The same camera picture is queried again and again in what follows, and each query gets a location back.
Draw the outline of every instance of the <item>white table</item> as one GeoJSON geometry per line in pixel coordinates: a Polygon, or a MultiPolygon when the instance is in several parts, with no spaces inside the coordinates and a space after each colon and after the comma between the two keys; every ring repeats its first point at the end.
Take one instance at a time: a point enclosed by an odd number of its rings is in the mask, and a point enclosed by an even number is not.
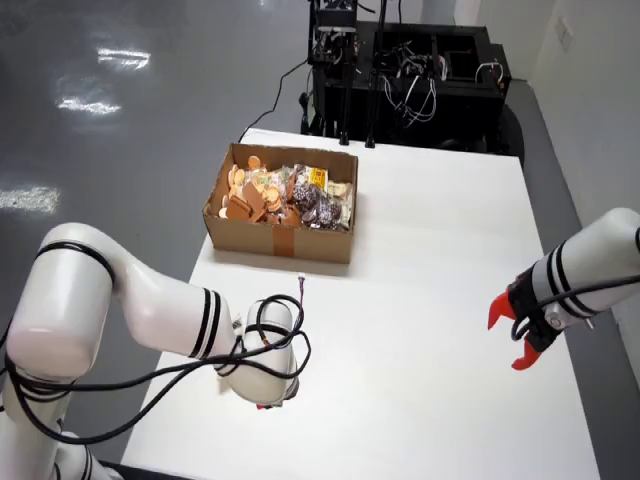
{"type": "MultiPolygon", "coordinates": [[[[201,369],[138,424],[124,464],[211,480],[598,478],[564,337],[516,372],[511,321],[487,332],[493,298],[542,255],[516,158],[264,130],[244,141],[360,157],[351,264],[214,252],[206,238],[191,283],[235,312],[297,295],[308,273],[300,392],[258,411],[201,369]]],[[[164,353],[158,368],[184,361],[164,353]]]]}

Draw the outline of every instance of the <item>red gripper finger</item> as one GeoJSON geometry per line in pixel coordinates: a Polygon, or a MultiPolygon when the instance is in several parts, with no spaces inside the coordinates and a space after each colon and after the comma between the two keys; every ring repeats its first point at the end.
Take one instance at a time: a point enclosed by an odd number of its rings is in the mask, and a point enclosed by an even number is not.
{"type": "Polygon", "coordinates": [[[511,320],[516,319],[511,303],[509,303],[509,290],[496,298],[489,308],[489,330],[496,324],[501,316],[509,317],[511,320]]]}
{"type": "Polygon", "coordinates": [[[537,352],[531,344],[525,340],[524,341],[524,356],[518,358],[515,362],[511,364],[514,370],[526,370],[531,365],[536,363],[536,360],[540,358],[540,353],[537,352]]]}

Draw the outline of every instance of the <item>wall outlet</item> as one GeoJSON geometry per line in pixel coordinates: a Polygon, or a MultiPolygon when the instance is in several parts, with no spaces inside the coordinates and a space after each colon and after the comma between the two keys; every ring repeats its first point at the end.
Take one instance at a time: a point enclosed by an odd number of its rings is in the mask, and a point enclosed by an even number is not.
{"type": "Polygon", "coordinates": [[[569,25],[567,25],[567,20],[564,17],[558,17],[556,22],[556,35],[558,36],[558,40],[560,40],[562,49],[568,52],[569,47],[571,47],[571,41],[573,40],[573,32],[569,25]]]}

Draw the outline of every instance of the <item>robotic arm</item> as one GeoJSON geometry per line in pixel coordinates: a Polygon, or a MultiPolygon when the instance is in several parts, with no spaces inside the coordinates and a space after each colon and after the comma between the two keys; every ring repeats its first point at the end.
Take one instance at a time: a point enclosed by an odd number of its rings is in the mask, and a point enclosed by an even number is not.
{"type": "MultiPolygon", "coordinates": [[[[162,275],[99,230],[69,223],[42,242],[9,331],[9,357],[37,378],[81,377],[95,361],[114,293],[141,345],[195,359],[234,348],[229,306],[219,293],[162,275]]],[[[257,312],[256,303],[249,311],[245,351],[276,342],[293,328],[291,313],[281,303],[263,308],[260,331],[257,312]]],[[[291,344],[253,360],[285,374],[297,368],[291,344]]],[[[294,383],[250,366],[216,367],[238,395],[259,405],[278,404],[294,383]]]]}
{"type": "Polygon", "coordinates": [[[309,347],[300,330],[302,293],[301,278],[299,302],[274,295],[254,303],[244,335],[238,336],[229,306],[218,292],[152,270],[95,228],[69,223],[52,229],[40,246],[8,332],[0,477],[111,478],[85,445],[133,426],[167,387],[202,365],[213,365],[236,394],[259,408],[281,405],[297,393],[298,375],[310,355],[309,349],[298,367],[291,345],[300,334],[309,347]],[[173,369],[185,367],[135,421],[88,439],[62,435],[68,393],[89,387],[75,381],[95,361],[114,294],[138,343],[189,356],[195,363],[173,369]],[[281,300],[299,308],[295,323],[281,300]]]}
{"type": "Polygon", "coordinates": [[[560,244],[521,273],[489,310],[514,320],[511,337],[524,337],[515,370],[533,365],[567,327],[585,322],[639,290],[640,215],[616,208],[560,244]]]}

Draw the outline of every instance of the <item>glossy floor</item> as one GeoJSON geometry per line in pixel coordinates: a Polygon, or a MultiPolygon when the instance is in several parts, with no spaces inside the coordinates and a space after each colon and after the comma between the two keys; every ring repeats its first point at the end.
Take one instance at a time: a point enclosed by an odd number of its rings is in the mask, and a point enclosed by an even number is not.
{"type": "MultiPolygon", "coordinates": [[[[304,0],[0,4],[0,328],[58,223],[90,223],[188,280],[221,156],[272,105],[280,75],[304,60],[307,8],[304,0]]],[[[261,127],[298,131],[307,71],[286,80],[261,127]]],[[[514,82],[508,101],[524,129],[525,177],[548,250],[579,223],[531,89],[514,82]]],[[[629,478],[640,471],[640,396],[615,324],[602,323],[598,334],[572,333],[569,346],[602,477],[629,478]]],[[[157,360],[131,339],[114,302],[87,380],[132,378],[157,360]]],[[[66,427],[111,429],[143,396],[143,388],[76,395],[66,427]]],[[[94,452],[119,461],[127,439],[94,452]]]]}

